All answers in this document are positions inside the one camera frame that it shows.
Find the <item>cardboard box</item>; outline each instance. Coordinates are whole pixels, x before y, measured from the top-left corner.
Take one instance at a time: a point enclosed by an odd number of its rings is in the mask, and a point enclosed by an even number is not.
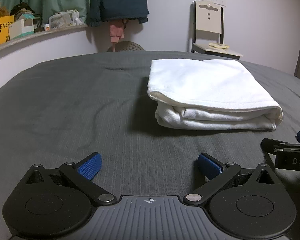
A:
[[[9,25],[13,23],[13,15],[0,17],[0,44],[9,40]]]
[[[15,23],[9,25],[10,39],[13,40],[34,33],[33,19],[33,15],[23,14]]]

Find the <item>towel fold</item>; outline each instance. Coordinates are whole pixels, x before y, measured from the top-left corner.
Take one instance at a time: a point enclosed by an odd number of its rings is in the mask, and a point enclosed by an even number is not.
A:
[[[148,95],[162,126],[191,130],[271,129],[282,109],[238,61],[152,60]]]

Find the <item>gray bedsheet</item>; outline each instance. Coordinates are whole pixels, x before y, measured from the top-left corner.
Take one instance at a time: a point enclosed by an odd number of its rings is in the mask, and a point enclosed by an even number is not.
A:
[[[63,58],[25,70],[0,88],[0,240],[10,237],[2,205],[34,163],[57,168],[98,151],[95,183],[120,195],[180,195],[203,184],[199,153],[255,168],[271,159],[263,138],[296,143],[300,80],[243,62],[283,109],[275,131],[190,131],[161,127],[147,95],[152,59],[218,58],[183,52],[116,52]],[[276,171],[298,209],[290,237],[300,239],[300,172]]]

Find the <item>yellow box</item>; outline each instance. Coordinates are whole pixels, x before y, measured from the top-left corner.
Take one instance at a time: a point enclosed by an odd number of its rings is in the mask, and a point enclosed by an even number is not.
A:
[[[9,40],[9,28],[10,24],[14,23],[14,16],[0,17],[0,44]]]

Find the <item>pink cloth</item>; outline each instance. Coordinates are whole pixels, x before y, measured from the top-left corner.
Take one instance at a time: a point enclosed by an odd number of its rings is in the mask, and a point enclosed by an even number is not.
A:
[[[111,20],[109,22],[109,31],[111,42],[118,43],[119,39],[124,37],[124,20]]]

